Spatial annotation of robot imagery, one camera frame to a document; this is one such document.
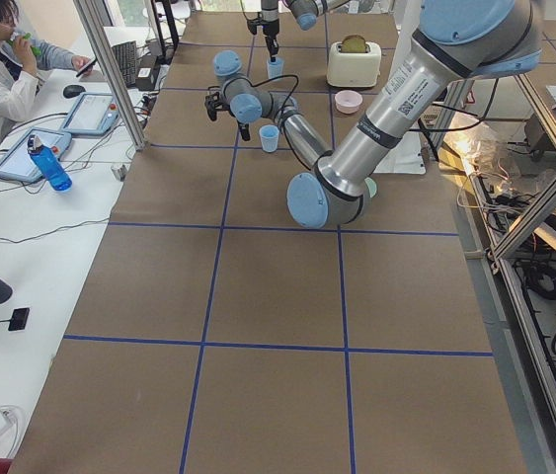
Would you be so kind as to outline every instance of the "table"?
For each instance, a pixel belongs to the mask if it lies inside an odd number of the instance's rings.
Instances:
[[[144,43],[148,29],[108,28],[111,44],[126,40]],[[91,55],[86,37],[72,48],[74,52]],[[107,92],[109,87],[99,70],[80,82],[90,92]],[[73,71],[56,70],[42,87],[33,110],[33,117],[68,112],[74,99],[64,99],[62,89],[77,83]],[[135,104],[141,93],[130,90]],[[37,121],[33,125],[58,129],[64,117]],[[14,130],[1,144],[8,148],[27,127]],[[96,254],[106,228],[106,221],[122,183],[111,172],[111,163],[129,166],[134,152],[130,138],[122,126],[111,135],[108,143],[86,157],[99,142],[94,138],[74,138],[64,155],[67,169],[85,169],[71,173],[73,187],[67,194],[56,193],[45,185],[37,194],[30,194],[17,184],[0,181],[0,237],[22,240],[61,226],[84,221],[101,222],[57,232],[21,244],[0,242],[0,277],[14,288],[12,297],[0,305],[0,320],[10,318],[13,309],[30,307],[24,331],[9,333],[0,324],[0,406],[21,407],[26,416],[19,434],[25,432],[52,359],[57,351],[69,317],[73,311],[84,279]],[[35,193],[40,187],[32,185]],[[0,456],[8,453],[14,431],[0,439]]]

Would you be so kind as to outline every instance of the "green object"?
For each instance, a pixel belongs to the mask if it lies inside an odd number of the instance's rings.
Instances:
[[[24,40],[29,40],[31,36],[32,36],[31,33],[25,33],[25,36],[23,37],[23,39],[24,39]],[[13,41],[12,41],[11,39],[8,39],[8,40],[6,41],[6,43],[9,44],[9,45],[12,45]],[[39,56],[42,54],[42,52],[40,51],[40,48],[39,48],[39,47],[30,46],[30,48],[32,49],[32,54],[33,54],[34,56],[39,57]]]

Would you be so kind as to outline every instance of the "white bowl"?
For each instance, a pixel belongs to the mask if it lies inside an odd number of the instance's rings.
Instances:
[[[341,113],[354,114],[362,103],[363,97],[357,91],[346,89],[335,94],[335,107]]]

